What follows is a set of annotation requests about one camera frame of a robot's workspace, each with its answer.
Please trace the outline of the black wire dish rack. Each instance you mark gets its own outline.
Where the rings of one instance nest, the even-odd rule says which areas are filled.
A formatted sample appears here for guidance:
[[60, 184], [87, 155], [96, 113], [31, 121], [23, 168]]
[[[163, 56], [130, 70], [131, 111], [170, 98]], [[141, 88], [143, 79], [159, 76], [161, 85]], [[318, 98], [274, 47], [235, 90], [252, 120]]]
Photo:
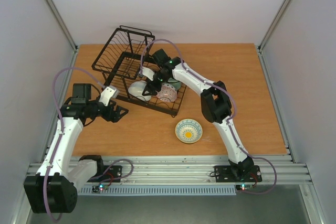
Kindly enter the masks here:
[[186, 85], [182, 84], [173, 102], [161, 101], [156, 96], [146, 101], [128, 91], [132, 83], [146, 80], [146, 77], [139, 76], [141, 53], [154, 39], [155, 36], [148, 30], [121, 25], [101, 49], [92, 69], [102, 73], [105, 86], [118, 88], [117, 99], [175, 117], [180, 110]]

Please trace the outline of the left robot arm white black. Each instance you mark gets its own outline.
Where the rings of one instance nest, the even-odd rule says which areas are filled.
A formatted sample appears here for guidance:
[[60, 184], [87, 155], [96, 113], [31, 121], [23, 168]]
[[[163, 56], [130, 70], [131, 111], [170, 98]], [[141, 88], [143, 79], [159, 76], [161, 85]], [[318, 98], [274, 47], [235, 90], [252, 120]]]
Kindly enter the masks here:
[[91, 98], [91, 84], [76, 83], [72, 96], [60, 108], [57, 128], [50, 149], [35, 175], [28, 175], [24, 190], [36, 214], [71, 213], [79, 190], [89, 181], [100, 181], [106, 168], [100, 155], [84, 155], [69, 169], [72, 152], [86, 120], [102, 118], [116, 123], [128, 110], [113, 100], [119, 94], [107, 86], [96, 99]]

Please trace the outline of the teal green bowl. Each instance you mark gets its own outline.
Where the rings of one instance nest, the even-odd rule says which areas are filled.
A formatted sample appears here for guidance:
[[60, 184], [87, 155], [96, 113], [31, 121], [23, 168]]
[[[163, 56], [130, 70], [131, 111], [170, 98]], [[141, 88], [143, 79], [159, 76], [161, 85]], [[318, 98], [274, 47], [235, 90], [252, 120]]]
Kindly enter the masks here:
[[180, 81], [177, 81], [173, 78], [169, 78], [167, 83], [172, 85], [176, 89], [176, 91], [178, 91], [181, 88], [181, 85], [182, 85]]

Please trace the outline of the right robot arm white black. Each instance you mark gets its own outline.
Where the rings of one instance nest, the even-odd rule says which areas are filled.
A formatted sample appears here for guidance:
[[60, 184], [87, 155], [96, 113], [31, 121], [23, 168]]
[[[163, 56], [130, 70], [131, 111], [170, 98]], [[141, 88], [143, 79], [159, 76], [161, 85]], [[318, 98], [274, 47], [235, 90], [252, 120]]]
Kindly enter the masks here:
[[144, 55], [141, 56], [139, 75], [148, 79], [143, 94], [158, 93], [162, 89], [162, 84], [170, 78], [193, 90], [200, 97], [203, 117], [215, 126], [227, 149], [231, 174], [236, 181], [249, 176], [254, 162], [235, 129], [233, 122], [235, 114], [232, 112], [234, 103], [227, 93], [225, 84], [206, 79], [190, 68], [181, 57], [172, 59], [163, 49], [152, 55], [155, 64], [159, 67], [157, 72], [144, 67], [143, 58]]

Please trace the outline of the white ceramic bowl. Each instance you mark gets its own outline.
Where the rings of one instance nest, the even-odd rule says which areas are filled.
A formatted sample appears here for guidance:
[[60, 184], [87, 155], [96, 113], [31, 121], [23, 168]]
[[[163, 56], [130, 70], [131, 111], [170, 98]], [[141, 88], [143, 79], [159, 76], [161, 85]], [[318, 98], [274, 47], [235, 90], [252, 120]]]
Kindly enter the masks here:
[[146, 87], [145, 81], [143, 80], [136, 81], [128, 87], [128, 92], [135, 98], [147, 102], [150, 101], [152, 97], [150, 95], [142, 95], [145, 87]]

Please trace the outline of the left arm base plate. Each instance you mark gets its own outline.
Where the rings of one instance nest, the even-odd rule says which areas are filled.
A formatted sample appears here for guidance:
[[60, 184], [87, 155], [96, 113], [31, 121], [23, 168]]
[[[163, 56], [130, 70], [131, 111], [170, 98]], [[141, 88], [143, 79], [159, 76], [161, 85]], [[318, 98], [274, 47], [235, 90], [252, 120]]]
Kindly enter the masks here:
[[110, 182], [113, 179], [113, 183], [120, 182], [122, 176], [122, 166], [121, 165], [114, 165], [109, 170], [99, 178], [89, 179], [88, 182], [90, 183], [98, 183], [98, 182]]

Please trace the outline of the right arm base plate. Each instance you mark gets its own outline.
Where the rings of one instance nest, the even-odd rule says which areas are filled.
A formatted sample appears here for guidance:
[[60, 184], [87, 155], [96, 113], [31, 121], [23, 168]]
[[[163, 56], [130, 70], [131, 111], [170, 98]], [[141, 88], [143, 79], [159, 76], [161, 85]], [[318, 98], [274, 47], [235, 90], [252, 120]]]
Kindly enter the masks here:
[[231, 171], [230, 166], [228, 165], [217, 165], [214, 166], [213, 175], [216, 179], [217, 183], [254, 183], [254, 182], [262, 182], [262, 176], [260, 167], [254, 165], [252, 169], [241, 179], [238, 179], [234, 176]]

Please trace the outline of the red white patterned bowl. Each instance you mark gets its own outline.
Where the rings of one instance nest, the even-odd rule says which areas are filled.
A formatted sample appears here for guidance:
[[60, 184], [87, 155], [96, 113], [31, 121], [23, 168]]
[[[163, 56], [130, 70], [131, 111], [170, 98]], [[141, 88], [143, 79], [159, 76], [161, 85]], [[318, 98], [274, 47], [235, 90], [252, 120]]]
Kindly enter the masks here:
[[156, 97], [163, 102], [174, 102], [177, 99], [177, 90], [169, 83], [163, 83]]

